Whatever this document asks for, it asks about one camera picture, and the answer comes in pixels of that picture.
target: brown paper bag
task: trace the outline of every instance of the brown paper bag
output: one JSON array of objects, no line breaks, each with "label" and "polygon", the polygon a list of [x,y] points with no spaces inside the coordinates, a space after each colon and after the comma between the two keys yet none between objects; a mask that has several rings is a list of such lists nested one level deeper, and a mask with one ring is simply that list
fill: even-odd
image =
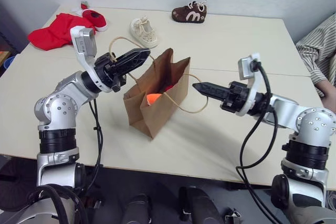
[{"label": "brown paper bag", "polygon": [[190,58],[173,62],[173,50],[167,49],[158,56],[149,69],[137,80],[126,94],[124,104],[129,123],[147,136],[154,138],[172,116],[177,106],[165,95],[160,96],[151,106],[147,94],[163,93],[164,88],[174,85],[167,94],[181,104],[188,94]]}]

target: floor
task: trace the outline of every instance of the floor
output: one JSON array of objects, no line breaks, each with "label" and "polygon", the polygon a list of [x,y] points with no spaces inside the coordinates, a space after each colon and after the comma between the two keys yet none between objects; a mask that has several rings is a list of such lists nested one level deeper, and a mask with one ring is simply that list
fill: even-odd
[{"label": "floor", "polygon": [[[6,159],[0,156],[1,163]],[[103,168],[97,177],[100,189],[93,188],[92,193],[102,194],[105,198],[103,206],[96,210],[92,224],[120,224],[123,211],[128,201],[135,195],[145,193],[153,202],[152,223],[182,224],[177,214],[177,194],[181,186],[196,186],[204,190],[214,201],[221,214],[229,208],[235,208],[242,215],[244,223],[270,223],[254,204],[246,190],[228,190],[229,184],[216,180],[193,177],[173,176],[134,172],[130,170]],[[288,220],[283,213],[270,202],[270,196],[265,190],[257,190],[265,204],[285,224]],[[0,214],[0,223],[6,223],[13,214]],[[14,224],[14,217],[6,224]]]}]

